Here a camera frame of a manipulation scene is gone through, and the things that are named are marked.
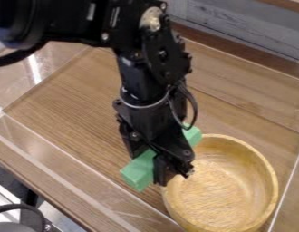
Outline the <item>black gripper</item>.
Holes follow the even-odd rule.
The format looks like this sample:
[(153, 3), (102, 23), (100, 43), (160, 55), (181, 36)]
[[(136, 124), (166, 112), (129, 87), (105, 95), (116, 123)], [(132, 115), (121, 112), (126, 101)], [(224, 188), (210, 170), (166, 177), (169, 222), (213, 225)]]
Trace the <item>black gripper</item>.
[(188, 102), (194, 104), (194, 98), (185, 87), (168, 87), (149, 101), (121, 88), (120, 98), (113, 102), (129, 156), (137, 158), (146, 149), (156, 152), (153, 183), (162, 187), (174, 175), (186, 178), (193, 170), (194, 152), (182, 132), (194, 124), (184, 123)]

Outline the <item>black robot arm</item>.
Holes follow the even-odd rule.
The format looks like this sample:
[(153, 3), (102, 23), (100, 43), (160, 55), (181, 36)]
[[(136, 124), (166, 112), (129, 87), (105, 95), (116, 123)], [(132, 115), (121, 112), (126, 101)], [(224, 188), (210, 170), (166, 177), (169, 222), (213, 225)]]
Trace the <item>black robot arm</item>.
[(164, 0), (0, 0), (0, 43), (12, 52), (0, 67), (50, 42), (112, 49), (121, 75), (113, 102), (129, 155), (153, 149), (153, 182), (162, 186), (193, 170), (184, 132), (197, 103), (186, 88), (192, 57), (173, 31)]

